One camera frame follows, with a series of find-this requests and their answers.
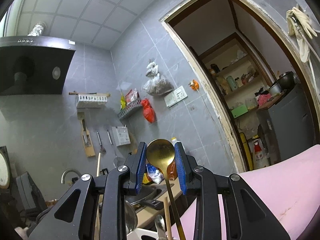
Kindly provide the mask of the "black wok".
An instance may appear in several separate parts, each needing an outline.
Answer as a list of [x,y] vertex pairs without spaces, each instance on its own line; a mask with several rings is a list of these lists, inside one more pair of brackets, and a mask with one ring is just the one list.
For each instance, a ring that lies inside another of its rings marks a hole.
[[136,196],[125,196],[125,200],[134,208],[135,211],[144,207],[150,207],[154,210],[161,210],[164,207],[162,201],[157,200],[158,195],[161,193],[161,189],[155,186],[143,185],[140,193]]

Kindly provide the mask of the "orange wall hook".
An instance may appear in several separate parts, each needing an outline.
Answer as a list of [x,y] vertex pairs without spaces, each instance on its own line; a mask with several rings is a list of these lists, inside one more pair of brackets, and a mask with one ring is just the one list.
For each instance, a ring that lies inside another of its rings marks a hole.
[[189,87],[194,91],[197,91],[200,88],[199,83],[196,80],[191,80],[189,82]]

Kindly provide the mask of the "steel faucet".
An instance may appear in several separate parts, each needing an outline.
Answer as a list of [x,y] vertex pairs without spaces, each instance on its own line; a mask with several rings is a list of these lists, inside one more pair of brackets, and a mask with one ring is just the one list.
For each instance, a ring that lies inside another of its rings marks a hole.
[[75,168],[68,168],[63,171],[61,174],[60,183],[64,185],[68,184],[68,181],[73,184],[74,181],[77,181],[81,177],[81,173]]

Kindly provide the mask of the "white wall switch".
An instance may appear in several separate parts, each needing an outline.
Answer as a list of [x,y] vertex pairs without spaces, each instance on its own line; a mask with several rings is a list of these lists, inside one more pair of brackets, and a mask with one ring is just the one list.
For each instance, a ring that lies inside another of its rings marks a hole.
[[176,103],[186,99],[188,96],[183,86],[178,87],[164,97],[166,106],[169,108]]

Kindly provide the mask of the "pink floral tablecloth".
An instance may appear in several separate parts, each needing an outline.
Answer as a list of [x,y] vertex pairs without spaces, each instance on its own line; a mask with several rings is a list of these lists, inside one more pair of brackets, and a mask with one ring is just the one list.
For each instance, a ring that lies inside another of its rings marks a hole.
[[[319,239],[318,145],[276,165],[238,175],[275,215],[289,239]],[[182,216],[186,239],[194,239],[197,200],[193,197]]]

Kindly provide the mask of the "gold spoon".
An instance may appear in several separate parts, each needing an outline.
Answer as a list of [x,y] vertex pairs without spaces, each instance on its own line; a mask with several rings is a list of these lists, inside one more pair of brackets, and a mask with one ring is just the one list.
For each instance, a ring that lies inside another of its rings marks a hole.
[[175,204],[175,199],[172,194],[167,172],[169,165],[175,159],[174,146],[167,139],[155,139],[147,146],[146,158],[151,165],[158,168],[163,173],[179,238],[186,240],[180,217],[178,215],[178,210]]

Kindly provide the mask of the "red plastic bag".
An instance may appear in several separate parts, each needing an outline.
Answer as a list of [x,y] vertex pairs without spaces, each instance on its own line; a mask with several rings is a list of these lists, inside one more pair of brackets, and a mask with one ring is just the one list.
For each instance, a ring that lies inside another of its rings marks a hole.
[[143,99],[141,101],[141,105],[143,107],[143,116],[144,118],[149,122],[153,123],[155,122],[156,116],[155,116],[155,111],[150,105],[150,102],[148,99]]

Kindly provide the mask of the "black range hood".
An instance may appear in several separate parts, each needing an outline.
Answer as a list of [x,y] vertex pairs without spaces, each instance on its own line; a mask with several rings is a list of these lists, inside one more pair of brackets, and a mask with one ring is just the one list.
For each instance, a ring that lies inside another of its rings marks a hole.
[[61,94],[75,42],[47,36],[1,38],[1,96]]

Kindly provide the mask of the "small steel spoon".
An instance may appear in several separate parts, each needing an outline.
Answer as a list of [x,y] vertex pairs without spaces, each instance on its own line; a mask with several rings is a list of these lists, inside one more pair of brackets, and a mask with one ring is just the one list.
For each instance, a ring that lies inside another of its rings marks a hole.
[[157,215],[155,218],[155,227],[158,234],[158,239],[166,240],[167,236],[165,233],[165,224],[164,224],[164,218],[161,215]]

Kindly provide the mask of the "oil jug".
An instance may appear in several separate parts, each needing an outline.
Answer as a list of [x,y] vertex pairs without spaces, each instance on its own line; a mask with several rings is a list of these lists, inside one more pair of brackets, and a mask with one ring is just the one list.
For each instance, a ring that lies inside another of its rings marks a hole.
[[176,163],[173,160],[172,163],[167,168],[169,180],[175,180],[177,178]]

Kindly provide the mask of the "rubber gloves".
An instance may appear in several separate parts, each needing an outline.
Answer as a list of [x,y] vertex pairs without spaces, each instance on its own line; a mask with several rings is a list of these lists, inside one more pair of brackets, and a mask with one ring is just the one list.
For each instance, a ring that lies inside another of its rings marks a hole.
[[308,38],[312,40],[313,37],[318,37],[319,28],[316,28],[317,24],[297,7],[293,7],[286,12],[286,20],[289,29],[288,35],[296,37],[300,60],[303,63],[308,62],[310,60],[310,52],[313,52],[319,61],[319,55],[308,41]]

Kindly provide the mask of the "green box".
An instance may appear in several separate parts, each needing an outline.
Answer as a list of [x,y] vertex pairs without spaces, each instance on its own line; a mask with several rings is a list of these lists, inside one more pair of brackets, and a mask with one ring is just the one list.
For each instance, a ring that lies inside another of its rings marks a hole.
[[248,109],[246,105],[242,104],[238,107],[235,107],[234,109],[231,110],[233,118],[238,118],[248,112]]

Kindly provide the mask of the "white wall basket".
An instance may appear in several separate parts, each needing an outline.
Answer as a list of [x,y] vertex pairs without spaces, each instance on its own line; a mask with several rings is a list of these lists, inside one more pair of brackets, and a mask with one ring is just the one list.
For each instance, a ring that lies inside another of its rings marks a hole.
[[75,105],[77,109],[82,108],[102,108],[108,102],[110,93],[78,93],[69,92],[69,95],[75,96]]

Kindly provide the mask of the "grey cabinet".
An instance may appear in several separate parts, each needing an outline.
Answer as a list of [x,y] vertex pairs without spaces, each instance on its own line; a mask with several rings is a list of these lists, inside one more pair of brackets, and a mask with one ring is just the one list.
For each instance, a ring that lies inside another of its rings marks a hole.
[[315,144],[309,104],[300,85],[267,109],[257,111],[271,164],[285,161]]

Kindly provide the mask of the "white wall box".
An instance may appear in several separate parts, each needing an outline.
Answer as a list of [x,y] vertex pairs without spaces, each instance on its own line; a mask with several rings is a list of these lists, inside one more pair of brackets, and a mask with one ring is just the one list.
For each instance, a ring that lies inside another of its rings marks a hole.
[[117,147],[131,144],[128,128],[125,126],[112,127],[114,142]]

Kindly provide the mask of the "wooden knife holder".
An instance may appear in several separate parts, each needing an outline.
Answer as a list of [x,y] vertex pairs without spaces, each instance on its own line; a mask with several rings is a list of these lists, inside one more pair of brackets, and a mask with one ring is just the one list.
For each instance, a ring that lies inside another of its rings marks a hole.
[[88,158],[93,157],[95,156],[95,151],[94,151],[89,130],[87,129],[87,126],[86,126],[85,113],[77,112],[77,117],[78,117],[78,120],[80,121],[81,129],[82,129],[81,136],[82,136],[82,142],[85,149],[85,154]]

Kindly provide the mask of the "bag of dried goods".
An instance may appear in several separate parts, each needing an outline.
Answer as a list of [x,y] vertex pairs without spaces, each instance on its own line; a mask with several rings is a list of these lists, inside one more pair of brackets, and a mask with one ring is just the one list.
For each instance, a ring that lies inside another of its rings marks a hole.
[[162,96],[174,90],[174,87],[169,80],[160,74],[158,65],[155,62],[150,62],[147,65],[145,75],[149,79],[142,86],[142,90],[147,94],[151,96]]

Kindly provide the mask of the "large steel spoon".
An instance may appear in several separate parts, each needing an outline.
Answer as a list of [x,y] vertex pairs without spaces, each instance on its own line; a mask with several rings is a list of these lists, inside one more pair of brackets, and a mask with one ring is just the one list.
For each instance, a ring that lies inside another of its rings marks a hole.
[[125,200],[125,224],[126,234],[134,231],[138,224],[137,214],[132,205],[127,200]]

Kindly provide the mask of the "grey wall shelf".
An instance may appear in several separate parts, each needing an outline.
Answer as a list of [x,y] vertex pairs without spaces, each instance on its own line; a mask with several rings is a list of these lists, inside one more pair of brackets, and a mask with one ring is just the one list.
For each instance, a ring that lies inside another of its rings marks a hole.
[[129,118],[141,108],[142,108],[141,98],[137,98],[135,101],[129,103],[124,109],[122,109],[118,113],[117,117],[119,120]]

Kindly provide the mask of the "white plastic utensil holder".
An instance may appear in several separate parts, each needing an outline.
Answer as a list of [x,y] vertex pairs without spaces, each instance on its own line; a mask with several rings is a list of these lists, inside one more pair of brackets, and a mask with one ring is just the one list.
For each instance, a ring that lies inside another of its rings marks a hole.
[[146,229],[136,228],[127,234],[127,240],[156,240],[158,239],[158,233]]

